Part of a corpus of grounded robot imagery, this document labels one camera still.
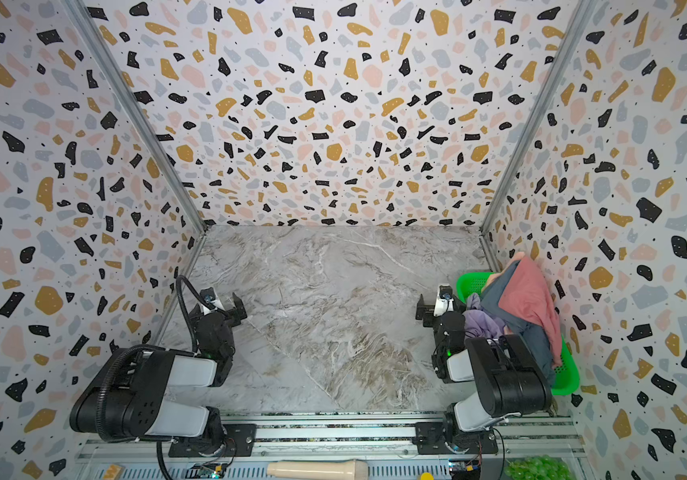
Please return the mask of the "red pink t-shirt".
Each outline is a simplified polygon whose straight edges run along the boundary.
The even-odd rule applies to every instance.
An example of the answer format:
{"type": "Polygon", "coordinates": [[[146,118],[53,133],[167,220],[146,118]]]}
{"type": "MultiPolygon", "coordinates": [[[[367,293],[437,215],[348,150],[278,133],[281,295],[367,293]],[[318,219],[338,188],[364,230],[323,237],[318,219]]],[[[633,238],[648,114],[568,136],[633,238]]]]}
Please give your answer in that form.
{"type": "Polygon", "coordinates": [[[553,305],[553,298],[541,268],[525,252],[517,252],[509,261],[509,267],[517,261],[513,275],[499,298],[499,308],[530,324],[543,328],[553,366],[561,366],[561,332],[559,331],[559,316],[553,305]]]}

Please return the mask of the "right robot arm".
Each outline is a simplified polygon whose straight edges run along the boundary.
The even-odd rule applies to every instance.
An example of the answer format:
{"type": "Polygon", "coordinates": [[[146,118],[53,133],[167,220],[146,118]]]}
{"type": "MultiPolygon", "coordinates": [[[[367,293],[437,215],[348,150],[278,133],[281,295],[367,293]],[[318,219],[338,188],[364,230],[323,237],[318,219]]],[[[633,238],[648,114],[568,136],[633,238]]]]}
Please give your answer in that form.
{"type": "Polygon", "coordinates": [[[547,378],[523,338],[471,337],[461,307],[447,286],[439,288],[433,305],[417,302],[415,319],[435,338],[431,365],[439,380],[475,386],[469,397],[447,407],[441,421],[415,425],[413,444],[421,455],[495,454],[497,424],[545,411],[553,400],[547,378]]]}

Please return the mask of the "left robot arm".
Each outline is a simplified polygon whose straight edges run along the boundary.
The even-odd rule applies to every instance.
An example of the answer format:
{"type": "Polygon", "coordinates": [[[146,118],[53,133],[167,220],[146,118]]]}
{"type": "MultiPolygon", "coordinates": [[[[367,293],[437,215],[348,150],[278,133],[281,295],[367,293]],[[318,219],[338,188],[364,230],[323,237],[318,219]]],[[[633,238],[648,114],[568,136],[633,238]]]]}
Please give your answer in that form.
{"type": "Polygon", "coordinates": [[[225,384],[236,353],[233,329],[247,318],[242,300],[223,308],[211,289],[187,318],[195,351],[153,345],[119,348],[75,401],[69,426],[106,443],[170,442],[171,458],[251,456],[256,427],[224,424],[212,406],[166,398],[175,388],[225,384]]]}

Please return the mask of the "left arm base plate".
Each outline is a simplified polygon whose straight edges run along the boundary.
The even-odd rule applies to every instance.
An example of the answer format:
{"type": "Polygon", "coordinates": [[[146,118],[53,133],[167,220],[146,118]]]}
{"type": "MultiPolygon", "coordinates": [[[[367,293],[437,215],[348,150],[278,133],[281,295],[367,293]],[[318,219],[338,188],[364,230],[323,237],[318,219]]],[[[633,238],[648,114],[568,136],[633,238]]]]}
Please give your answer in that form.
{"type": "Polygon", "coordinates": [[[179,437],[168,450],[170,458],[239,458],[252,454],[257,426],[225,424],[205,430],[201,437],[179,437]]]}

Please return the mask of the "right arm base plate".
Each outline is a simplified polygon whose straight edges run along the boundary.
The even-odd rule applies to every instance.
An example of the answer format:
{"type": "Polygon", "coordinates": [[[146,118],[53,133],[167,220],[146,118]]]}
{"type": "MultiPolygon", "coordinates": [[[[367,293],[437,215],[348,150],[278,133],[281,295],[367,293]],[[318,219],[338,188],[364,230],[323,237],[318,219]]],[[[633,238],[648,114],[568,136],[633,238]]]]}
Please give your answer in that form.
{"type": "Polygon", "coordinates": [[[489,430],[462,432],[449,422],[415,424],[413,445],[419,455],[487,455],[499,453],[495,434],[489,430]]]}

